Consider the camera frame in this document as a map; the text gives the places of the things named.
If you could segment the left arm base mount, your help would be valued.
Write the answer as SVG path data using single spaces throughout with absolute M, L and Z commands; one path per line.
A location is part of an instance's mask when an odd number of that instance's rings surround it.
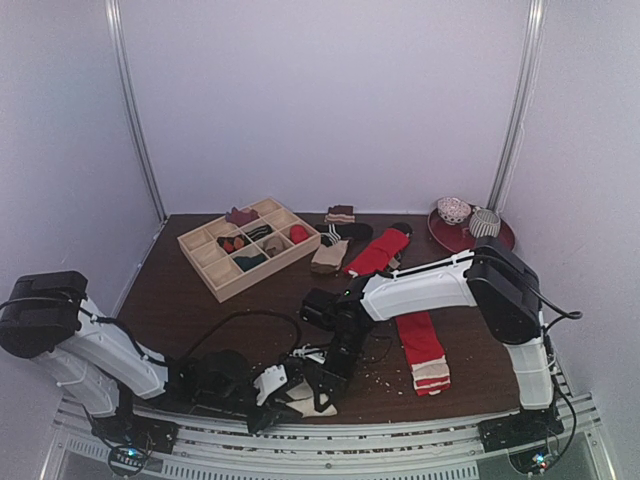
M 171 454 L 177 440 L 174 422 L 136 414 L 96 418 L 86 413 L 86 417 L 91 433 L 107 447 L 107 466 L 120 478 L 140 474 L 153 453 Z

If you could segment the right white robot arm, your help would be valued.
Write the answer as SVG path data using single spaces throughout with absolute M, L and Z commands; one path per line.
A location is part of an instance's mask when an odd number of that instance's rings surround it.
M 300 317 L 334 335 L 324 363 L 309 378 L 315 396 L 334 403 L 345 391 L 375 323 L 449 307 L 478 308 L 493 338 L 507 349 L 524 410 L 514 417 L 512 430 L 519 440 L 535 440 L 551 424 L 554 401 L 550 326 L 542 310 L 549 307 L 558 320 L 579 320 L 583 314 L 544 296 L 537 274 L 493 237 L 445 260 L 355 276 L 342 293 L 312 289 Z

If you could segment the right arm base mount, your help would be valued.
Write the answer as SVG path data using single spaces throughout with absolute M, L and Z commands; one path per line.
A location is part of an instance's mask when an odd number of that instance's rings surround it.
M 554 414 L 520 412 L 484 420 L 478 432 L 484 451 L 507 450 L 509 463 L 520 474 L 542 475 L 561 458 L 564 425 Z

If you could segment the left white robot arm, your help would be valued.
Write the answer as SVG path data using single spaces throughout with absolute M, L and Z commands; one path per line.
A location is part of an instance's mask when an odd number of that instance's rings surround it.
M 121 443 L 143 436 L 137 400 L 164 412 L 241 418 L 250 433 L 303 418 L 306 404 L 288 396 L 283 367 L 256 375 L 229 349 L 179 359 L 153 351 L 102 314 L 87 284 L 78 271 L 19 277 L 1 305 L 1 347 L 40 365 Z

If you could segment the cream and brown sock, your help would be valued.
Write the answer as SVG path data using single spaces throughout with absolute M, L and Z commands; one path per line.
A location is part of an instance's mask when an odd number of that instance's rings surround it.
M 337 414 L 328 393 L 321 391 L 322 367 L 326 351 L 319 346 L 305 344 L 294 349 L 286 358 L 290 385 L 285 389 L 286 406 L 303 418 L 328 417 Z

